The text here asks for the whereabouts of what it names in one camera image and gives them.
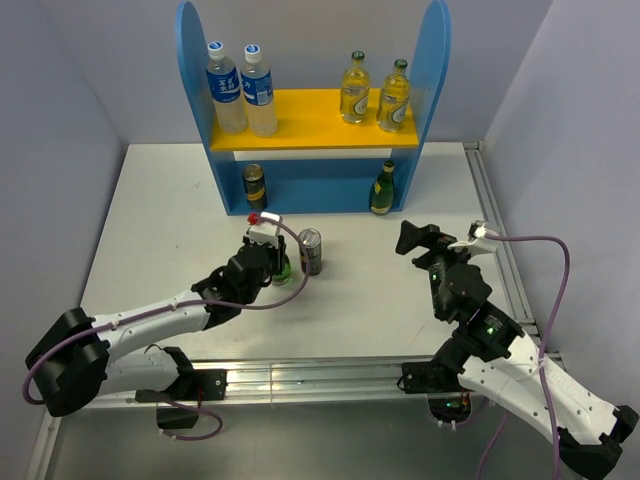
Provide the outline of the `green glass bottle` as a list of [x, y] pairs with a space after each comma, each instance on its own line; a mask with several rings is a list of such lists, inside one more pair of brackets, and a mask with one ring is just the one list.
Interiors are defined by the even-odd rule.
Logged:
[[385, 215], [391, 209], [394, 201], [394, 178], [395, 164], [392, 160], [386, 160], [381, 172], [370, 190], [369, 208], [376, 215]]
[[287, 254], [282, 257], [282, 269], [272, 275], [272, 284], [275, 286], [285, 285], [291, 277], [291, 262]]

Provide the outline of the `clear soda bottle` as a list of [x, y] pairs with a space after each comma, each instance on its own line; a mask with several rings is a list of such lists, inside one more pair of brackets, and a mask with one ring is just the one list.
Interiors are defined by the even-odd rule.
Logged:
[[351, 64], [344, 71], [340, 89], [340, 115], [349, 124], [360, 123], [368, 108], [370, 74], [365, 67], [365, 54], [351, 53]]
[[405, 59], [396, 59], [393, 71], [383, 82], [376, 113], [377, 124], [383, 131], [394, 133], [403, 125], [410, 95], [407, 68]]

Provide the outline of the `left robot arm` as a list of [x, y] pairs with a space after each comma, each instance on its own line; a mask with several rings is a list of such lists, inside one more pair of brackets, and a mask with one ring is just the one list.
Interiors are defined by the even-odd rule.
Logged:
[[256, 299], [285, 267], [283, 235], [245, 234], [226, 264], [171, 298], [146, 307], [91, 316], [81, 307], [61, 314], [25, 359], [23, 397], [53, 417], [71, 415], [99, 396], [131, 390], [183, 399], [195, 386], [193, 367], [176, 347], [148, 347], [221, 326]]

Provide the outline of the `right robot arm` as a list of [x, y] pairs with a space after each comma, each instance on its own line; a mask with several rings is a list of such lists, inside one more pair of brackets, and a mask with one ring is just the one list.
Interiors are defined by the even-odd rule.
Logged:
[[430, 360], [402, 365], [398, 387], [406, 394], [475, 391], [543, 435], [556, 466], [584, 479], [603, 479], [620, 459], [639, 415], [581, 385], [546, 354], [543, 343], [490, 302], [492, 289], [471, 259], [494, 252], [503, 240], [483, 221], [471, 224], [465, 240], [434, 224], [402, 222], [396, 252], [424, 249], [412, 263], [429, 275], [435, 318], [456, 327]]

